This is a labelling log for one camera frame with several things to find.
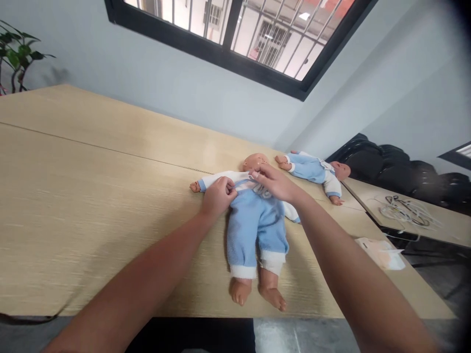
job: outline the doll head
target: doll head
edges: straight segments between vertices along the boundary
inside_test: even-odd
[[[263,163],[268,163],[268,157],[263,153],[254,153],[244,160],[244,163],[242,164],[242,169],[244,170],[244,172],[247,172],[250,169],[257,170],[258,166]]]
[[[339,181],[347,179],[348,176],[350,175],[350,172],[351,172],[350,167],[347,166],[346,164],[343,164],[340,162],[331,162],[330,165],[334,167],[335,177]]]

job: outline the tiled floor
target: tiled floor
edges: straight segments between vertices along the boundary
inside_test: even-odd
[[[436,261],[409,257],[411,263]],[[461,266],[418,268],[419,273],[440,295],[446,295],[460,281]],[[469,288],[446,303],[460,317],[469,295]],[[69,323],[71,318],[58,318],[40,326],[7,326],[0,324],[0,353],[39,352]],[[457,342],[460,320],[427,320],[430,331],[437,337],[444,352],[451,352]],[[255,319],[258,353],[350,353],[359,352],[353,333],[342,319]]]

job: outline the white cuff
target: white cuff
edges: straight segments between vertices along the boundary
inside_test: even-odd
[[[231,266],[231,276],[235,278],[254,279],[257,278],[257,268],[234,265]]]
[[[281,268],[286,261],[286,254],[284,252],[271,252],[267,250],[260,250],[260,266],[277,276],[281,273]]]
[[[281,273],[281,268],[283,267],[283,262],[273,262],[270,260],[262,260],[260,261],[260,266],[277,276]]]
[[[289,158],[288,155],[285,155],[287,163],[291,163],[291,159]],[[292,173],[294,171],[294,163],[291,163],[291,169],[288,170],[289,173]]]

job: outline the human arm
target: human arm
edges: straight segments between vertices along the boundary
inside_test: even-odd
[[[400,291],[339,224],[281,171],[261,165],[260,172],[251,171],[251,175],[275,197],[296,208],[329,289],[361,351],[437,352],[432,337]]]
[[[192,219],[123,268],[44,352],[124,352],[188,272],[207,232],[237,196],[219,178]]]

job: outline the white sleeve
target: white sleeve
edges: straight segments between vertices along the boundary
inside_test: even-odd
[[[205,192],[206,189],[208,189],[220,177],[229,177],[229,178],[233,179],[231,177],[231,175],[233,173],[234,173],[233,171],[225,171],[225,172],[220,172],[220,173],[217,173],[217,174],[205,176],[205,177],[199,179],[198,184],[200,185],[200,189],[201,189],[200,192]]]
[[[300,223],[301,220],[299,219],[298,212],[296,211],[296,208],[293,207],[292,204],[289,204],[287,202],[283,201],[283,206],[285,207],[285,217],[288,218],[289,220],[295,222],[295,223]]]
[[[324,191],[327,197],[342,197],[342,184],[330,171],[325,171]]]
[[[308,154],[308,153],[306,153],[306,152],[303,152],[303,151],[299,151],[299,154],[300,154],[300,155],[306,155],[306,156],[315,158],[314,156],[311,156],[310,154]]]

